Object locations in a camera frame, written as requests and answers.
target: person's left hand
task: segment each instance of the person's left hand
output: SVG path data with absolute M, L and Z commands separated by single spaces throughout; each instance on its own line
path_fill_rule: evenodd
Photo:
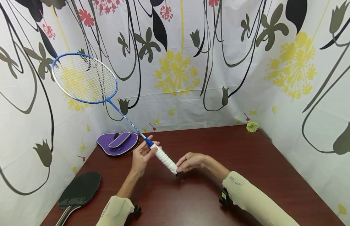
M 154 144 L 159 145 L 160 142 L 153 141 Z M 133 152 L 132 152 L 132 167 L 131 173 L 134 173 L 137 176 L 142 176 L 144 174 L 147 162 L 151 157 L 154 156 L 157 151 L 157 147 L 154 147 L 150 150 L 150 147 L 146 141 L 142 142 Z

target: hand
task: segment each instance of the hand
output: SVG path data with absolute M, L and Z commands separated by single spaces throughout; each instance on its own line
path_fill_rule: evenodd
M 160 142 L 154 141 L 154 144 L 159 145 Z M 144 174 L 147 162 L 151 157 L 154 156 L 157 151 L 157 147 L 154 147 L 150 150 L 150 147 L 146 141 L 142 142 L 133 152 L 132 152 L 132 167 L 130 173 L 133 173 L 139 177 Z
M 178 167 L 176 171 L 187 172 L 194 168 L 204 168 L 205 167 L 205 158 L 206 155 L 199 153 L 188 152 L 176 163 Z

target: paddle handle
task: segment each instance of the paddle handle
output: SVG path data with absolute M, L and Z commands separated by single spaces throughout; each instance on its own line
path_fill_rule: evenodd
M 64 210 L 64 212 L 63 212 L 61 218 L 60 218 L 60 219 L 58 220 L 58 222 L 56 223 L 56 226 L 63 226 L 64 223 L 66 222 L 68 216 L 71 214 L 71 212 L 73 212 L 73 210 L 75 210 L 75 209 L 77 209 L 77 208 L 78 208 L 78 207 L 74 207 L 74 206 L 69 206 L 69 207 L 67 207 L 67 208 Z

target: racket strings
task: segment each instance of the racket strings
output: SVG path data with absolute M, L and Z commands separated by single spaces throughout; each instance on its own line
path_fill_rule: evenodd
M 66 55 L 53 66 L 58 85 L 71 97 L 86 102 L 101 102 L 117 90 L 112 72 L 96 59 Z

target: floral wallpaper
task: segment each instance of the floral wallpaper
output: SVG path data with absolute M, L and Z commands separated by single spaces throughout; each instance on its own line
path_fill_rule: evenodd
M 114 72 L 113 101 L 144 132 L 259 122 L 350 225 L 350 1 L 0 0 L 0 21 L 0 213 L 52 194 L 0 225 L 39 225 L 97 136 L 130 130 L 58 89 L 67 52 Z

